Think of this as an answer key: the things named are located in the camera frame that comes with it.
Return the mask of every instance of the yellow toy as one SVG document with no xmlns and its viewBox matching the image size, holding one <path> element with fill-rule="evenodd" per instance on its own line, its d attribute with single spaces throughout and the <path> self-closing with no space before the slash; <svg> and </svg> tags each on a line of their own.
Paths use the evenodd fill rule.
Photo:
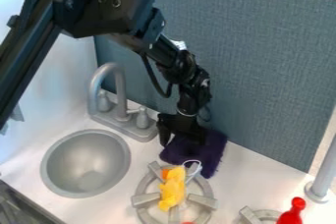
<svg viewBox="0 0 336 224">
<path fill-rule="evenodd" d="M 158 206 L 162 211 L 167 212 L 185 198 L 185 180 L 184 166 L 178 166 L 167 172 L 165 184 L 160 184 L 161 201 Z"/>
</svg>

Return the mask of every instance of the metal rod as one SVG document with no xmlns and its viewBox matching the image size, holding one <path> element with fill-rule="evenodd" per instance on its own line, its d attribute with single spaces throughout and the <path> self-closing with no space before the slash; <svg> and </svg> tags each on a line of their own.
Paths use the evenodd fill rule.
<svg viewBox="0 0 336 224">
<path fill-rule="evenodd" d="M 316 179 L 312 184 L 311 190 L 320 197 L 327 195 L 332 180 L 336 176 L 336 135 L 328 149 L 323 163 L 317 173 Z"/>
<path fill-rule="evenodd" d="M 315 181 L 306 185 L 306 194 L 318 203 L 328 201 L 328 190 L 336 176 L 336 135 L 324 157 Z"/>
</svg>

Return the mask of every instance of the purple cloth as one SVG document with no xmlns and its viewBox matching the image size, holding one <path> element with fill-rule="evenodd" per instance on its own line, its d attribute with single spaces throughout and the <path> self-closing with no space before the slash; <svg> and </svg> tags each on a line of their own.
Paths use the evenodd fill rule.
<svg viewBox="0 0 336 224">
<path fill-rule="evenodd" d="M 184 136 L 174 136 L 160 153 L 160 158 L 173 165 L 181 165 L 190 159 L 199 160 L 202 164 L 200 174 L 209 179 L 216 172 L 227 137 L 219 132 L 207 130 L 205 142 L 205 145 L 198 145 Z"/>
</svg>

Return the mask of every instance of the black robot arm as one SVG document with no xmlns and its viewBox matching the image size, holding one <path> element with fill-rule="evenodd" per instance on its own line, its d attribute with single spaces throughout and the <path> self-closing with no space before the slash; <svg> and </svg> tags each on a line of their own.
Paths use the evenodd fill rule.
<svg viewBox="0 0 336 224">
<path fill-rule="evenodd" d="M 26 0 L 0 47 L 0 129 L 27 88 L 49 49 L 63 32 L 75 38 L 110 34 L 137 52 L 148 71 L 147 57 L 155 61 L 163 77 L 179 86 L 176 115 L 159 115 L 161 143 L 171 133 L 204 142 L 204 130 L 196 121 L 198 110 L 210 98 L 209 75 L 195 56 L 179 48 L 162 33 L 165 20 L 154 0 Z"/>
</svg>

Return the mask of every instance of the red plastic piece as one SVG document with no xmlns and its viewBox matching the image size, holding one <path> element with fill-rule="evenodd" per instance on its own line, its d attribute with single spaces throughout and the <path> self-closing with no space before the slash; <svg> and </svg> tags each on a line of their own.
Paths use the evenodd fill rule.
<svg viewBox="0 0 336 224">
<path fill-rule="evenodd" d="M 303 224 L 300 213 L 306 207 L 306 202 L 300 197 L 292 200 L 292 208 L 288 212 L 283 213 L 276 224 Z"/>
</svg>

